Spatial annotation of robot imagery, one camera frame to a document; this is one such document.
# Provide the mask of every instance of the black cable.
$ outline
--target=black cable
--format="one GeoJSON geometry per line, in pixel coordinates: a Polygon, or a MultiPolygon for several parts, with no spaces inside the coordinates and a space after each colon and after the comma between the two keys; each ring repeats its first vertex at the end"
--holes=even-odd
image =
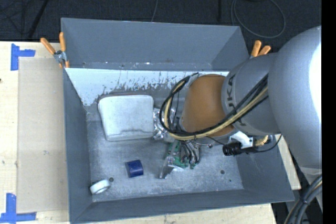
{"type": "MultiPolygon", "coordinates": [[[[260,85],[264,84],[264,81],[268,79],[268,74],[266,74],[248,93],[247,95],[235,106],[235,108],[233,108],[225,117],[224,119],[222,119],[219,123],[217,123],[216,125],[212,126],[212,127],[208,127],[205,128],[203,130],[200,131],[196,131],[196,132],[181,132],[181,131],[176,131],[176,130],[172,130],[171,128],[167,128],[162,120],[162,111],[165,107],[165,105],[167,104],[169,98],[173,97],[177,92],[181,91],[181,89],[185,86],[185,84],[189,81],[191,76],[186,77],[185,79],[187,79],[187,81],[184,83],[184,85],[182,85],[177,91],[175,91],[177,85],[180,84],[181,81],[183,81],[184,79],[180,80],[172,89],[171,94],[165,99],[165,101],[163,102],[161,108],[160,108],[160,123],[162,124],[163,128],[165,130],[167,130],[170,133],[176,134],[176,135],[180,135],[180,136],[188,136],[188,135],[198,135],[204,132],[208,132],[216,127],[218,127],[219,125],[221,125],[222,123],[224,123],[225,121],[227,121],[232,115],[237,113],[237,110],[247,101],[247,99],[260,87],[260,85]]],[[[170,108],[168,109],[168,119],[170,116],[170,108]]]]}
{"type": "Polygon", "coordinates": [[[295,224],[300,224],[303,218],[304,212],[306,212],[307,207],[310,203],[316,198],[318,194],[322,192],[322,181],[321,183],[311,192],[311,194],[307,197],[307,199],[302,203],[298,210],[298,214],[296,216],[295,224]]]}
{"type": "Polygon", "coordinates": [[[284,224],[291,224],[295,220],[298,211],[300,210],[302,204],[307,204],[307,199],[312,194],[312,192],[318,187],[318,185],[322,182],[322,175],[318,176],[311,185],[306,189],[304,194],[296,201],[295,205],[289,212],[287,218],[285,219],[284,224]]]}
{"type": "Polygon", "coordinates": [[[250,30],[249,28],[247,28],[247,26],[239,19],[238,15],[237,15],[237,10],[236,10],[236,4],[237,4],[237,0],[233,0],[232,1],[232,4],[231,4],[231,21],[232,21],[232,25],[235,25],[235,22],[234,22],[234,17],[238,20],[238,22],[240,23],[240,25],[245,29],[247,30],[248,32],[250,32],[251,34],[257,36],[257,37],[261,37],[261,38],[276,38],[276,37],[279,37],[280,35],[282,35],[282,33],[285,31],[285,28],[286,28],[286,19],[285,19],[285,15],[283,13],[283,11],[281,10],[281,8],[279,7],[279,5],[277,3],[275,3],[273,0],[269,0],[271,1],[277,8],[278,10],[280,11],[281,15],[282,15],[282,19],[283,19],[283,27],[282,27],[282,30],[274,35],[274,36],[264,36],[264,35],[260,35],[256,32],[253,32],[252,30],[250,30]]]}
{"type": "Polygon", "coordinates": [[[208,136],[208,137],[209,137],[210,139],[212,139],[213,141],[217,142],[218,144],[221,144],[221,145],[223,145],[223,146],[226,146],[224,143],[222,143],[222,142],[220,142],[220,141],[218,141],[218,140],[212,138],[211,136],[208,136]]]}
{"type": "Polygon", "coordinates": [[[31,26],[31,28],[29,30],[29,35],[28,35],[29,39],[31,39],[33,37],[33,34],[34,34],[34,32],[36,30],[36,27],[37,27],[37,25],[38,25],[38,23],[39,23],[39,21],[40,21],[40,19],[42,17],[43,12],[44,12],[47,4],[48,4],[48,1],[49,0],[44,0],[41,9],[39,10],[38,14],[36,15],[36,17],[34,19],[34,22],[33,22],[32,26],[31,26]]]}
{"type": "Polygon", "coordinates": [[[279,137],[278,141],[271,148],[269,148],[267,150],[263,150],[263,151],[253,152],[253,153],[250,153],[250,154],[261,153],[261,152],[266,152],[266,151],[272,150],[273,148],[275,148],[279,144],[281,138],[282,138],[282,134],[280,134],[280,137],[279,137]]]}
{"type": "Polygon", "coordinates": [[[174,124],[176,114],[177,114],[177,110],[178,110],[178,107],[179,107],[179,100],[180,100],[180,92],[177,94],[177,104],[176,104],[176,110],[175,110],[175,114],[174,114],[174,118],[173,118],[173,124],[174,124]]]}

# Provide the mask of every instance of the wooden table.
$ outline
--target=wooden table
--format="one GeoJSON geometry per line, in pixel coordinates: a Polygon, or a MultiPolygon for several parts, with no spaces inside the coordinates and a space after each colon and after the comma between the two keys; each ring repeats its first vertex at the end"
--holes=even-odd
{"type": "MultiPolygon", "coordinates": [[[[10,42],[0,41],[0,213],[5,212],[6,193],[17,194],[17,182],[18,182],[18,170],[20,169],[20,163],[18,163],[18,107],[19,107],[19,74],[20,65],[18,71],[10,70],[10,56],[11,56],[11,44],[14,43],[20,46],[20,49],[33,49],[36,50],[36,54],[29,61],[38,63],[42,59],[53,59],[52,55],[44,48],[39,42],[10,42]]],[[[52,44],[56,50],[60,49],[58,43],[52,44]]],[[[19,63],[28,60],[21,58],[19,63]]],[[[41,65],[36,64],[36,71],[38,68],[43,68],[41,65]]],[[[49,81],[48,83],[61,83],[61,81],[49,81]]],[[[43,83],[36,85],[41,89],[45,87],[43,83]]],[[[48,109],[48,102],[45,102],[45,108],[48,109]]],[[[287,144],[284,140],[279,143],[279,148],[284,160],[284,165],[289,175],[289,180],[293,189],[300,189],[300,182],[297,178],[292,159],[289,155],[287,144]]],[[[36,182],[43,180],[40,175],[36,175],[36,182]]],[[[48,199],[57,200],[57,195],[61,193],[54,193],[53,197],[48,199]]],[[[34,194],[31,197],[27,197],[34,201],[34,194]]],[[[29,221],[29,223],[69,223],[68,221],[68,209],[62,208],[58,210],[50,211],[37,211],[37,220],[29,221]]],[[[271,204],[256,205],[256,206],[243,206],[198,212],[188,212],[184,214],[155,216],[137,219],[126,219],[118,221],[100,222],[100,223],[112,223],[112,224],[127,224],[127,223],[150,223],[150,224],[168,224],[168,223],[226,223],[226,224],[246,224],[246,223],[263,223],[271,224],[276,223],[274,214],[271,208],[271,204]]]]}

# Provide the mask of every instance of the orange object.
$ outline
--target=orange object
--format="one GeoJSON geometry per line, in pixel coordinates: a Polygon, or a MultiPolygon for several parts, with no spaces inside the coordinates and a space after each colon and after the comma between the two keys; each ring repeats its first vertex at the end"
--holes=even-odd
{"type": "Polygon", "coordinates": [[[70,67],[70,62],[69,62],[69,60],[67,58],[67,55],[65,53],[67,47],[66,47],[66,44],[65,44],[64,33],[63,32],[59,33],[59,43],[61,45],[61,50],[59,50],[59,51],[56,51],[46,38],[42,37],[40,39],[40,41],[46,47],[48,52],[50,52],[52,55],[54,55],[55,59],[58,61],[58,64],[59,64],[60,68],[63,67],[63,62],[64,62],[65,67],[70,67]]]}
{"type": "Polygon", "coordinates": [[[251,56],[252,57],[257,57],[258,54],[259,54],[260,49],[261,49],[261,41],[260,40],[256,40],[254,42],[254,45],[253,45],[251,56]]]}
{"type": "Polygon", "coordinates": [[[66,50],[66,45],[65,45],[65,39],[64,39],[64,33],[60,32],[59,33],[59,43],[61,44],[61,51],[66,50]]]}
{"type": "Polygon", "coordinates": [[[44,37],[41,38],[41,43],[46,47],[48,52],[50,52],[52,55],[56,53],[56,50],[53,48],[53,46],[47,41],[44,37]]]}
{"type": "Polygon", "coordinates": [[[271,50],[271,46],[266,45],[264,48],[262,48],[262,50],[260,51],[260,53],[258,54],[258,56],[265,55],[265,54],[267,54],[270,50],[271,50]]]}

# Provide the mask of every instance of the tape roll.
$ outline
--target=tape roll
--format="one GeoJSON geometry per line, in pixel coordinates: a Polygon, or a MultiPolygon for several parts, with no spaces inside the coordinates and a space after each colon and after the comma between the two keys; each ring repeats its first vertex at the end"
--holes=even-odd
{"type": "Polygon", "coordinates": [[[97,183],[94,183],[90,187],[90,191],[92,194],[99,194],[99,193],[103,193],[104,191],[108,190],[110,187],[111,187],[110,182],[107,179],[104,179],[97,183]]]}

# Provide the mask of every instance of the black wire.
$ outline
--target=black wire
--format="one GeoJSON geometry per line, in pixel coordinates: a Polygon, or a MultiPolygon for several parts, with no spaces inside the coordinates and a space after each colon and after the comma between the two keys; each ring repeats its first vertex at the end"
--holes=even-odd
{"type": "MultiPolygon", "coordinates": [[[[254,108],[256,108],[258,105],[260,105],[262,102],[264,102],[266,99],[268,98],[268,95],[263,97],[260,101],[258,101],[257,103],[255,103],[245,114],[244,116],[246,116],[248,113],[250,113],[254,108]]],[[[235,122],[239,121],[242,117],[232,121],[231,124],[234,124],[235,122]]]]}
{"type": "MultiPolygon", "coordinates": [[[[177,92],[179,92],[179,91],[181,91],[181,89],[185,86],[185,84],[184,85],[182,85],[182,86],[180,86],[180,88],[176,91],[176,92],[174,92],[175,91],[175,89],[177,88],[177,85],[179,85],[180,84],[180,82],[183,80],[180,80],[174,87],[173,87],[173,89],[172,89],[172,91],[171,91],[171,94],[165,99],[165,101],[163,102],[163,104],[162,104],[162,106],[161,106],[161,108],[160,108],[160,123],[162,124],[162,126],[163,126],[163,128],[165,129],[165,130],[167,130],[168,132],[170,132],[170,133],[174,133],[174,134],[176,134],[176,135],[180,135],[180,136],[188,136],[188,135],[198,135],[198,134],[201,134],[201,133],[204,133],[204,132],[207,132],[207,131],[210,131],[210,130],[212,130],[212,129],[214,129],[214,128],[216,128],[216,127],[218,127],[219,125],[221,125],[222,123],[224,123],[225,121],[227,121],[233,114],[236,114],[237,113],[237,109],[239,109],[246,101],[247,101],[247,99],[256,91],[256,90],[258,90],[259,89],[259,87],[260,86],[262,86],[263,84],[264,84],[264,81],[265,80],[267,80],[268,79],[268,74],[266,74],[248,93],[247,93],[247,95],[235,106],[235,108],[233,108],[225,117],[224,117],[224,119],[222,119],[219,123],[217,123],[216,125],[214,125],[214,126],[212,126],[212,127],[208,127],[208,128],[205,128],[205,129],[203,129],[203,130],[200,130],[200,131],[196,131],[196,132],[185,132],[185,131],[177,131],[177,130],[172,130],[171,128],[167,128],[166,126],[165,126],[165,124],[164,124],[164,122],[163,122],[163,120],[162,120],[162,111],[163,111],[163,109],[164,109],[164,107],[165,107],[165,105],[167,104],[167,102],[168,102],[168,100],[169,100],[169,98],[171,98],[171,97],[173,97],[177,92]]],[[[167,117],[168,117],[168,119],[169,119],[169,116],[170,116],[170,108],[168,109],[168,115],[167,115],[167,117]]]]}
{"type": "Polygon", "coordinates": [[[296,201],[295,205],[292,207],[291,211],[287,215],[287,218],[285,219],[284,222],[285,224],[291,224],[294,221],[302,204],[306,202],[309,195],[312,194],[312,192],[316,189],[316,187],[320,184],[320,182],[322,182],[322,175],[318,176],[306,189],[304,194],[296,201]]]}
{"type": "Polygon", "coordinates": [[[270,150],[272,150],[273,148],[275,148],[279,144],[281,138],[282,138],[282,134],[280,134],[280,137],[279,137],[278,141],[271,148],[269,148],[267,150],[264,150],[264,151],[257,151],[257,152],[253,152],[253,153],[249,153],[249,154],[255,154],[255,153],[261,153],[261,152],[270,151],[270,150]]]}
{"type": "Polygon", "coordinates": [[[209,137],[210,139],[212,139],[213,141],[217,142],[218,144],[221,144],[221,145],[225,146],[224,143],[222,143],[222,142],[220,142],[220,141],[218,141],[218,140],[212,138],[211,136],[208,136],[208,137],[209,137]]]}
{"type": "Polygon", "coordinates": [[[196,162],[196,164],[199,164],[201,159],[202,159],[202,151],[201,151],[201,147],[198,148],[198,154],[199,154],[199,158],[198,158],[198,161],[196,162]]]}
{"type": "Polygon", "coordinates": [[[243,22],[239,19],[238,15],[237,15],[237,10],[236,10],[236,4],[237,4],[237,0],[233,0],[232,1],[232,4],[231,4],[231,21],[232,21],[232,25],[235,25],[235,22],[234,22],[234,17],[238,20],[238,22],[240,23],[240,25],[245,29],[247,30],[248,32],[250,32],[251,34],[257,36],[257,37],[261,37],[261,38],[276,38],[276,37],[279,37],[280,35],[282,35],[282,33],[285,31],[285,28],[286,28],[286,19],[285,19],[285,15],[283,13],[283,11],[281,10],[281,8],[279,7],[279,5],[277,3],[275,3],[273,0],[269,0],[271,1],[277,8],[278,10],[280,11],[281,15],[282,15],[282,19],[283,19],[283,27],[282,27],[282,30],[274,35],[274,36],[264,36],[264,35],[260,35],[256,32],[253,32],[252,30],[250,30],[249,28],[247,28],[247,26],[245,24],[243,24],[243,22]]]}
{"type": "Polygon", "coordinates": [[[173,118],[173,124],[174,124],[176,114],[177,114],[177,110],[178,110],[178,107],[179,107],[179,100],[180,100],[180,92],[177,94],[177,104],[176,104],[176,110],[175,110],[175,114],[174,114],[174,118],[173,118]]]}
{"type": "Polygon", "coordinates": [[[299,210],[298,210],[298,214],[296,216],[295,224],[300,224],[301,223],[301,220],[303,218],[303,214],[307,210],[307,207],[317,197],[317,195],[320,192],[322,192],[322,182],[309,194],[309,196],[306,198],[305,202],[301,203],[301,206],[299,207],[299,210]]]}

